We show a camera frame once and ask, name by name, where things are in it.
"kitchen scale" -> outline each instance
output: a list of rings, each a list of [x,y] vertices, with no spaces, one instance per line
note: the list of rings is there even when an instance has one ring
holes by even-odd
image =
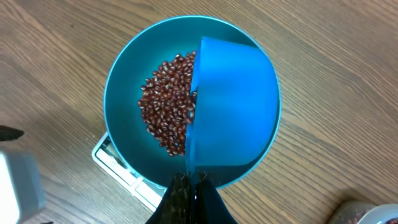
[[[138,198],[153,212],[156,210],[166,189],[150,183],[136,171],[129,170],[116,153],[108,133],[105,133],[99,140],[91,156],[102,169],[128,190],[133,197]]]

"wooden table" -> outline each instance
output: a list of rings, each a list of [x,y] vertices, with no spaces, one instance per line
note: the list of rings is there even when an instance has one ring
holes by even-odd
[[[230,21],[280,77],[283,115],[263,162],[220,190],[240,223],[324,223],[344,200],[398,202],[398,2],[3,0],[0,122],[38,160],[47,208],[28,223],[144,223],[103,172],[104,83],[143,28],[181,14]]]

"pile of beans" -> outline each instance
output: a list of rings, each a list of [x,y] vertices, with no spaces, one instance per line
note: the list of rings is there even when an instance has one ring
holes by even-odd
[[[166,147],[170,156],[185,155],[187,123],[193,122],[196,92],[190,95],[193,61],[196,52],[185,57],[177,54],[171,62],[163,62],[141,86],[138,101],[147,132]]]

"black object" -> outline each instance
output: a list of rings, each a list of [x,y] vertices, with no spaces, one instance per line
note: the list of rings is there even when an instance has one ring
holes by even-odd
[[[187,175],[176,175],[147,224],[235,224],[214,185],[204,178],[192,191]]]
[[[24,131],[0,125],[0,141],[12,141],[24,135]]]

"blue bowl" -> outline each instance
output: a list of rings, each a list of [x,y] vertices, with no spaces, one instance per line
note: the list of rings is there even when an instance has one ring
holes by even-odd
[[[167,187],[177,172],[186,172],[183,156],[170,157],[164,147],[146,132],[137,101],[140,86],[164,60],[200,47],[202,37],[225,40],[261,49],[236,26],[208,16],[178,16],[160,21],[137,34],[120,52],[109,72],[104,91],[104,118],[116,151],[127,166],[148,181]],[[272,137],[261,155],[244,166],[224,166],[206,170],[217,188],[247,175],[264,158],[275,139],[281,116],[280,95]]]

